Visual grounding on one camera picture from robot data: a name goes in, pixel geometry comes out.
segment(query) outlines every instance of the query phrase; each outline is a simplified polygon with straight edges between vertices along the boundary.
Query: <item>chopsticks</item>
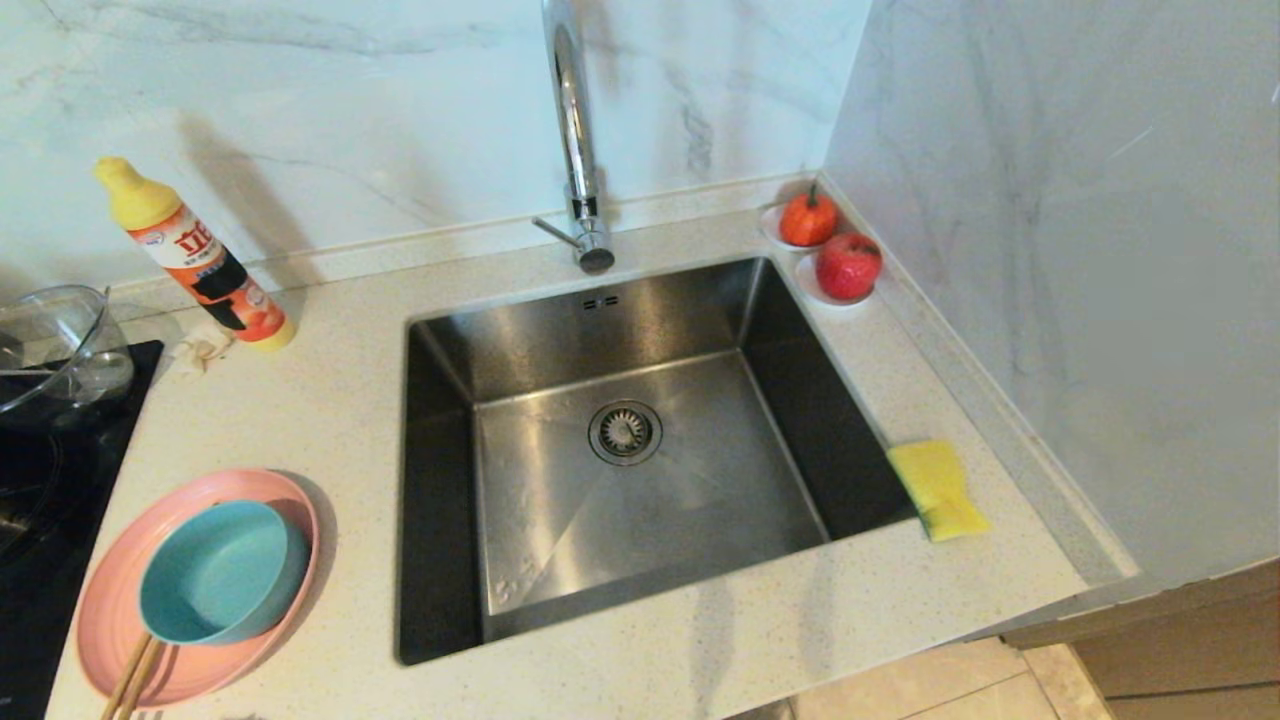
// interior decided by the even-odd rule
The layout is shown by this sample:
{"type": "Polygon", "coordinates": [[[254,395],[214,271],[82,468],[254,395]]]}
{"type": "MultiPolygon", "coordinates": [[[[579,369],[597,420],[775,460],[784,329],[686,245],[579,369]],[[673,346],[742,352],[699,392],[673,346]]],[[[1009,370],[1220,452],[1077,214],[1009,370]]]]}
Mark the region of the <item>chopsticks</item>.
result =
{"type": "Polygon", "coordinates": [[[138,705],[142,689],[147,687],[147,680],[151,678],[151,671],[155,670],[161,650],[164,650],[164,643],[151,633],[143,633],[138,638],[138,644],[129,655],[129,662],[124,666],[124,673],[115,684],[111,698],[106,701],[106,710],[102,711],[101,720],[113,720],[118,710],[124,711],[122,715],[124,719],[133,715],[133,708],[138,705]]]}

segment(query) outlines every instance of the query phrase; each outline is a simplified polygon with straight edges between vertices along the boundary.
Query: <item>marble backsplash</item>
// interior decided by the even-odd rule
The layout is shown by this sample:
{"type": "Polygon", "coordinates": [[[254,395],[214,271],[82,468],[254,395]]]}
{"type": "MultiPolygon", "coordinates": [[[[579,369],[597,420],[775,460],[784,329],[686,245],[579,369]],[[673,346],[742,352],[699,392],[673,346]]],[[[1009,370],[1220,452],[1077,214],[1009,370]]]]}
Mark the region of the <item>marble backsplash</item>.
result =
{"type": "MultiPolygon", "coordinates": [[[[820,165],[869,0],[579,0],[613,199],[820,165]]],[[[157,274],[125,155],[244,260],[563,208],[538,0],[14,0],[0,291],[157,274]]]]}
{"type": "Polygon", "coordinates": [[[1271,0],[877,0],[827,173],[1147,578],[1274,556],[1271,0]]]}

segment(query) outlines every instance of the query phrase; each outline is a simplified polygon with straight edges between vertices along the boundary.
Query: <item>pink plate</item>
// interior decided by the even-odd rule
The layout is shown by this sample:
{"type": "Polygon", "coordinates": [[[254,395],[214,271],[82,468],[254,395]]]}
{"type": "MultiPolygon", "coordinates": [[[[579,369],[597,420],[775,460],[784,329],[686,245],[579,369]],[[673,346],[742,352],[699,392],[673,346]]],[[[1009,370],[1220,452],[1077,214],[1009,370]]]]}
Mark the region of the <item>pink plate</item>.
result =
{"type": "Polygon", "coordinates": [[[138,708],[165,707],[216,691],[264,660],[288,630],[302,606],[320,556],[316,511],[293,480],[268,470],[224,470],[192,480],[157,501],[106,552],[81,598],[76,643],[81,667],[93,688],[110,696],[129,653],[146,632],[138,614],[142,573],[160,543],[201,510],[230,500],[265,502],[297,525],[310,541],[311,560],[293,605],[266,633],[224,646],[169,646],[142,692],[138,708]]]}

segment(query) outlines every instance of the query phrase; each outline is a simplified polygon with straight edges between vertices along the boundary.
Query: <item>sink drain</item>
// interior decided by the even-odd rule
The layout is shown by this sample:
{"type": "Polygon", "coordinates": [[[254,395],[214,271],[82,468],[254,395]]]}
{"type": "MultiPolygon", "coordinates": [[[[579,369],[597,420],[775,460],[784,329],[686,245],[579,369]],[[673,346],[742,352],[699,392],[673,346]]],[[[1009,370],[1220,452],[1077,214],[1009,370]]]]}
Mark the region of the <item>sink drain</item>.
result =
{"type": "Polygon", "coordinates": [[[653,407],[621,400],[600,407],[588,430],[591,450],[613,465],[644,462],[662,442],[662,420],[653,407]]]}

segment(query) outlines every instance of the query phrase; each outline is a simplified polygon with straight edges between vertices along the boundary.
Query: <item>faucet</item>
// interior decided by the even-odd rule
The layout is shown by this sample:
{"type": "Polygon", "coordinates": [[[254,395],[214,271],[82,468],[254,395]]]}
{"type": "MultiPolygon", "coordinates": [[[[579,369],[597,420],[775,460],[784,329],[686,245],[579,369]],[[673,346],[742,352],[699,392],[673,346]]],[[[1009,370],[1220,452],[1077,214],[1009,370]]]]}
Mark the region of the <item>faucet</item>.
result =
{"type": "Polygon", "coordinates": [[[572,245],[573,258],[582,270],[603,273],[613,266],[613,251],[609,250],[609,228],[600,217],[590,106],[582,76],[582,44],[571,0],[543,0],[543,26],[547,31],[547,60],[556,87],[561,146],[568,169],[564,199],[573,231],[566,233],[541,218],[534,218],[534,224],[572,245]]]}

